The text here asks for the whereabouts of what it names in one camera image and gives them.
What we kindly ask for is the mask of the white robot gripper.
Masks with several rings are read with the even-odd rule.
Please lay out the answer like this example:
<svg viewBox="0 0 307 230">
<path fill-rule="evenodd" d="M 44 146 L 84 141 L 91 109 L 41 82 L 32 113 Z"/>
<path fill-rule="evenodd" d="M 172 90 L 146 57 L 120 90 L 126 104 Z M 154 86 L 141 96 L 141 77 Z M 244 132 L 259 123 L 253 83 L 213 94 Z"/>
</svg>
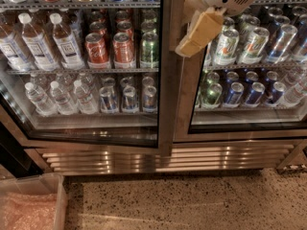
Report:
<svg viewBox="0 0 307 230">
<path fill-rule="evenodd" d="M 208 8 L 206 11 L 196 11 L 201 7 L 202 1 L 205 2 L 210 8 Z M 176 47 L 176 53 L 184 58 L 190 58 L 200 52 L 222 31 L 225 10 L 229 15 L 237 15 L 243 12 L 256 0 L 202 1 L 184 1 L 185 13 L 195 11 L 186 36 Z"/>
</svg>

